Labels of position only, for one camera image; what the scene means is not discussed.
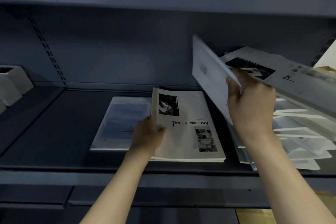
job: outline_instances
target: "white container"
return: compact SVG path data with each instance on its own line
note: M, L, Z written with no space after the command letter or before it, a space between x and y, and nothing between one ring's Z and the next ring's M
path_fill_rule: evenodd
M0 114L7 109L6 105L0 100Z
M0 76L0 99L11 106L22 97L22 94L8 76Z
M0 65L0 77L4 76L15 84L22 95L34 87L26 72L20 66Z

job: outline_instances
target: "blue book cover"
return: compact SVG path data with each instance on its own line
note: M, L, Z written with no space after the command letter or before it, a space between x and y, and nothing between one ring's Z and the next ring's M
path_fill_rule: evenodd
M113 97L90 150L128 150L137 122L151 114L152 98Z

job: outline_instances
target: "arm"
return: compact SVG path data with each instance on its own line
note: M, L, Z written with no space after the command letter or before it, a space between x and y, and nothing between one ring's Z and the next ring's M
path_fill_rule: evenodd
M275 89L233 69L227 100L233 124L254 160L278 224L331 224L334 216L309 187L272 131Z
M149 159L161 145L166 128L156 129L151 117L137 124L124 161L81 224L123 224Z

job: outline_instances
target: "photo strip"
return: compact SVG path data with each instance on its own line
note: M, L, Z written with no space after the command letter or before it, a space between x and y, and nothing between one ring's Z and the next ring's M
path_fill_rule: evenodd
M251 76L257 77L261 80L265 80L267 77L275 72L275 70L273 69L258 65L256 63L239 57L227 61L225 65L229 67L240 68L241 70L249 73Z
M159 94L159 114L180 116L177 96Z
M194 126L199 151L217 151L209 126Z

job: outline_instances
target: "forearm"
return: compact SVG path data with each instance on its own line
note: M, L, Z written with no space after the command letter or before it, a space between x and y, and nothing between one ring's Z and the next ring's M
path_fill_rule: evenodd
M260 145L248 145L278 224L336 223L271 134Z
M81 224L124 224L149 159L150 156L144 151L130 149Z

